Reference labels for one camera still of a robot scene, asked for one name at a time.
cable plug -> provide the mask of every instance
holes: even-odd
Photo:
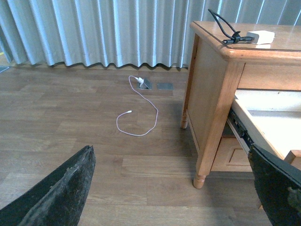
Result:
[[[139,77],[139,78],[136,78],[136,77],[135,77],[135,79],[136,79],[137,82],[140,83],[140,84],[143,84],[143,83],[144,83],[144,79],[142,79],[142,78],[140,78],[140,77]]]

white cable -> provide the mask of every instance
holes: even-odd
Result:
[[[119,128],[119,126],[118,126],[118,119],[119,119],[119,117],[122,116],[122,115],[124,115],[124,114],[131,113],[132,111],[127,111],[127,112],[124,112],[124,113],[120,114],[120,115],[117,117],[117,119],[116,119],[116,125],[117,125],[117,128],[118,128],[118,130],[119,130],[120,132],[123,132],[123,133],[128,134],[128,135],[136,136],[136,137],[141,137],[141,136],[144,136],[144,135],[148,134],[149,132],[151,132],[151,131],[156,127],[156,125],[157,125],[157,120],[158,120],[158,113],[159,113],[159,110],[158,110],[158,108],[155,107],[155,105],[154,105],[150,100],[146,99],[144,96],[142,96],[142,94],[140,94],[138,91],[134,90],[134,88],[133,88],[133,86],[132,86],[132,83],[131,83],[131,80],[130,80],[131,77],[135,78],[137,81],[139,81],[140,78],[136,78],[135,76],[132,76],[132,75],[130,75],[130,76],[128,77],[128,82],[130,83],[130,86],[131,86],[132,90],[133,90],[135,93],[139,94],[143,99],[147,100],[147,101],[148,101],[148,102],[156,109],[157,113],[156,113],[156,121],[155,121],[155,125],[154,125],[149,131],[147,131],[146,133],[141,134],[141,135],[132,134],[132,133],[128,133],[128,132],[125,132],[125,131],[121,130],[121,129]]]

power adapter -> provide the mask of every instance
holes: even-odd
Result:
[[[254,40],[249,42],[256,45],[271,44],[275,38],[275,33],[268,31],[253,31],[248,32],[246,35],[254,38]]]

pleated curtain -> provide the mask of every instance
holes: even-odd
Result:
[[[187,67],[193,20],[301,24],[300,0],[0,0],[8,61]]]

black cable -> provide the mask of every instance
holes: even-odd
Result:
[[[218,26],[220,27],[222,33],[228,37],[230,40],[223,40],[224,43],[226,44],[236,44],[239,41],[252,41],[254,40],[253,37],[250,36],[245,36],[245,37],[241,37],[239,35],[240,31],[235,31],[235,29],[228,23],[228,21],[226,21],[222,16],[220,16],[219,14],[215,13],[214,11],[212,11],[211,9],[208,9],[208,11],[211,13],[211,15],[213,16],[213,18],[215,19],[215,21],[217,22]],[[228,35],[225,30],[223,29],[221,23],[218,21],[217,17],[219,17],[223,22],[225,22],[230,28],[231,30],[234,32],[234,34],[232,36]]]

